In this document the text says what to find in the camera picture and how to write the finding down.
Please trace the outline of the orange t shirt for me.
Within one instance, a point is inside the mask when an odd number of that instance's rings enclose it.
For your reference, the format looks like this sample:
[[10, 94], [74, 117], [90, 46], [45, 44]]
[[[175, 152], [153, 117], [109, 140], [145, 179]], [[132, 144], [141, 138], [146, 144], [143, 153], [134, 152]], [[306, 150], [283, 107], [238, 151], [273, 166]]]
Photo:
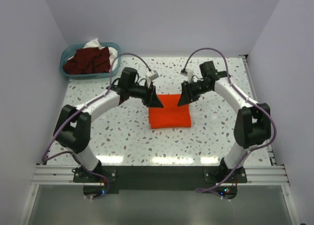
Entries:
[[192, 126], [189, 105], [178, 107], [180, 94], [159, 94], [163, 108], [149, 108], [151, 129], [190, 128]]

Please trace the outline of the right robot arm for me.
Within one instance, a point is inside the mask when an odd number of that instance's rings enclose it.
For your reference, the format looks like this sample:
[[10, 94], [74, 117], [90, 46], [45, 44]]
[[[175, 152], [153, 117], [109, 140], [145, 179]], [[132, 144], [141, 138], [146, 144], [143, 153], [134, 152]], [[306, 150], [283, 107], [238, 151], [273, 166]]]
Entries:
[[236, 113], [234, 126], [235, 143], [229, 153], [220, 161], [213, 174], [216, 180], [230, 182], [243, 167], [244, 161], [255, 146], [263, 144], [271, 137], [270, 107], [250, 100], [249, 96], [231, 82], [227, 71], [218, 71], [213, 61], [200, 66], [201, 79], [194, 81], [192, 70], [183, 68], [181, 74], [187, 76], [182, 83], [182, 93], [178, 106], [196, 102], [202, 94], [214, 91], [232, 107]]

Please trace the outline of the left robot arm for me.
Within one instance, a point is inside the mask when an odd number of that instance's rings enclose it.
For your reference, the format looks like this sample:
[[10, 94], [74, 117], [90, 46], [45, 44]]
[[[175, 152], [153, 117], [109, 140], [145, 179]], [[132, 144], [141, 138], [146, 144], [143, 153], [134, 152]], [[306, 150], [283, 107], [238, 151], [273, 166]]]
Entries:
[[92, 122], [129, 98], [138, 98], [149, 108], [163, 108], [153, 85], [153, 80], [159, 77], [157, 71], [145, 74], [144, 85], [140, 85], [137, 76], [136, 69], [124, 68], [121, 76], [111, 81], [105, 92], [77, 106], [65, 105], [61, 110], [53, 138], [70, 150], [91, 182], [98, 181], [102, 175], [102, 163], [89, 146]]

